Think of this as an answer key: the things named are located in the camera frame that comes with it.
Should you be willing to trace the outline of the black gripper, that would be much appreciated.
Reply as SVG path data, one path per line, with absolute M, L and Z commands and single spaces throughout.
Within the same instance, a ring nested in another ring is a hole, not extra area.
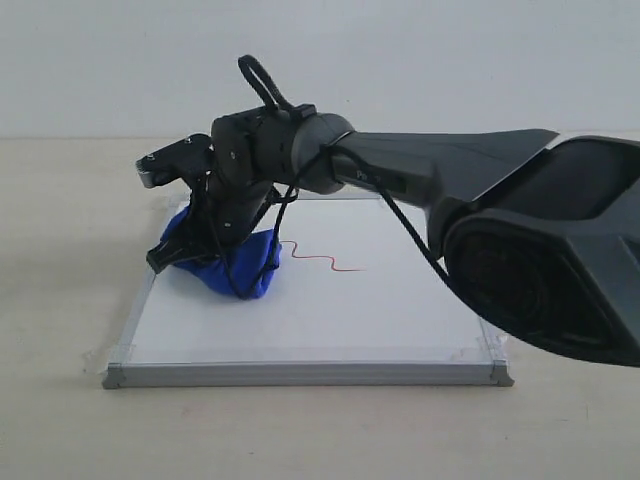
M 210 261 L 220 246 L 244 242 L 258 223 L 273 185 L 289 185 L 296 173 L 291 149 L 300 119 L 284 111 L 247 110 L 215 119 L 214 165 L 203 207 L 191 202 L 174 215 L 146 254 L 155 273 L 184 262 Z

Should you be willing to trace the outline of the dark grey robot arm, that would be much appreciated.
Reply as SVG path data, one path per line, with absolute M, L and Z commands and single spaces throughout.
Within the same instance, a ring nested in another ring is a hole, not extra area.
M 306 105 L 216 119 L 138 160 L 144 186 L 175 180 L 191 210 L 147 259 L 156 271 L 223 256 L 287 187 L 347 184 L 421 208 L 414 242 L 447 287 L 519 340 L 563 357 L 639 363 L 639 144 L 551 130 L 364 133 Z

